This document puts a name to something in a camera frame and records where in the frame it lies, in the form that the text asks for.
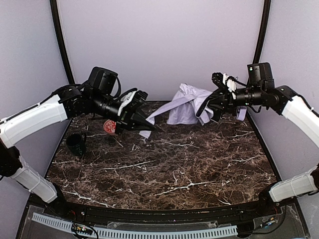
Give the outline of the lavender folding umbrella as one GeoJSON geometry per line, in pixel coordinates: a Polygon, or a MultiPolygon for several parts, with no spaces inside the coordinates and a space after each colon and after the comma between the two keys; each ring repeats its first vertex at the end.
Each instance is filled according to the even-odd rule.
{"type": "Polygon", "coordinates": [[[154,111],[147,121],[155,124],[155,117],[169,112],[167,124],[196,124],[204,125],[210,121],[217,122],[215,110],[209,109],[204,101],[212,94],[211,91],[181,83],[172,101],[154,111]]]}

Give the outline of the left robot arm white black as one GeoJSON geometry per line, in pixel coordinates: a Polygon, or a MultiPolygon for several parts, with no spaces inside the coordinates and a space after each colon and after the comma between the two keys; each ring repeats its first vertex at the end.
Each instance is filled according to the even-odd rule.
{"type": "Polygon", "coordinates": [[[15,180],[43,202],[63,199],[58,187],[43,178],[23,158],[17,144],[52,125],[94,114],[115,122],[115,133],[154,130],[140,107],[148,94],[133,88],[113,97],[88,83],[67,85],[45,100],[0,121],[0,175],[15,180]]]}

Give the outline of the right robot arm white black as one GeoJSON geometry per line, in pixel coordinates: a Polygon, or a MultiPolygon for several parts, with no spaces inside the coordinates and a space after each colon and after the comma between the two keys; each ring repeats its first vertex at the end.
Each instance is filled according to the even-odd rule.
{"type": "MultiPolygon", "coordinates": [[[[257,88],[242,88],[235,91],[221,87],[209,95],[196,112],[200,116],[209,109],[214,121],[219,121],[225,112],[240,107],[266,107],[296,125],[315,145],[319,144],[319,116],[305,98],[288,86],[271,88],[266,91],[257,88]]],[[[311,195],[319,190],[319,167],[292,178],[280,181],[264,190],[264,201],[274,203],[288,198],[311,195]]]]}

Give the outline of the red patterned plate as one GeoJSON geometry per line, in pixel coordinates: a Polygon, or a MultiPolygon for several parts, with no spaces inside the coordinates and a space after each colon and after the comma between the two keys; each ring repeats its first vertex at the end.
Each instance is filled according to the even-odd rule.
{"type": "Polygon", "coordinates": [[[116,122],[108,119],[103,124],[103,130],[109,135],[116,135],[116,122]]]}

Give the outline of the black cup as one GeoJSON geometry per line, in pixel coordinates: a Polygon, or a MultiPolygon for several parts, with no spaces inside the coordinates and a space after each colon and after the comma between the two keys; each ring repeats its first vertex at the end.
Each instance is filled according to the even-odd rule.
{"type": "Polygon", "coordinates": [[[87,135],[85,133],[72,134],[67,137],[66,145],[74,156],[80,157],[86,153],[86,139],[87,135]]]}

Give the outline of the right black corner post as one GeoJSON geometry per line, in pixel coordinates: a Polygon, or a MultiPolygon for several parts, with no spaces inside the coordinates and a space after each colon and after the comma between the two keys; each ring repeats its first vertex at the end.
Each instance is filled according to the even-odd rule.
{"type": "Polygon", "coordinates": [[[271,0],[264,0],[261,22],[260,22],[260,29],[259,29],[255,53],[254,53],[254,57],[252,61],[253,64],[259,63],[261,58],[266,31],[267,31],[269,15],[270,15],[270,8],[271,8],[271,0]]]}

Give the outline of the black corner post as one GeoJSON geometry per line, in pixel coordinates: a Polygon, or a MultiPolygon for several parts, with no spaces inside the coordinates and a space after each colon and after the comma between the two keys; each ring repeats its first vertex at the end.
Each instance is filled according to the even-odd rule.
{"type": "Polygon", "coordinates": [[[51,15],[53,20],[55,35],[56,35],[64,71],[66,73],[69,84],[74,84],[75,80],[71,70],[71,65],[69,62],[68,53],[66,50],[65,41],[64,41],[63,32],[62,32],[62,25],[61,25],[60,16],[59,16],[59,10],[58,10],[58,1],[50,0],[49,2],[50,2],[51,15]]]}
{"type": "Polygon", "coordinates": [[[260,22],[260,29],[259,29],[255,53],[254,53],[254,57],[252,61],[253,64],[259,63],[261,58],[266,31],[267,31],[269,15],[270,15],[270,8],[271,8],[271,0],[264,0],[261,22],[260,22]]]}

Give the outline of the black front table rail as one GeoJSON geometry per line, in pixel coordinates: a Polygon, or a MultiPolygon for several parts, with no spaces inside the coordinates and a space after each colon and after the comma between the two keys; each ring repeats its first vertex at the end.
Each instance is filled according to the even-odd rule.
{"type": "Polygon", "coordinates": [[[142,224],[188,224],[217,221],[219,224],[243,224],[259,216],[268,216],[275,212],[276,204],[259,204],[257,201],[235,206],[213,207],[193,210],[126,210],[106,207],[87,206],[68,203],[75,214],[71,218],[89,225],[106,225],[110,222],[142,224]]]}

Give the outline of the left black corner post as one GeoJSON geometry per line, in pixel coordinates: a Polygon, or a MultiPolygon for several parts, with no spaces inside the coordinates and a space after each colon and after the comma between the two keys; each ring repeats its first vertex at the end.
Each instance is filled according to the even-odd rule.
{"type": "Polygon", "coordinates": [[[50,0],[49,2],[50,2],[51,15],[53,20],[55,35],[56,35],[64,71],[66,73],[69,84],[74,84],[75,80],[71,70],[71,65],[69,62],[68,53],[66,50],[65,41],[64,41],[63,32],[62,32],[62,25],[61,25],[60,16],[59,16],[59,10],[58,10],[58,1],[50,0]]]}

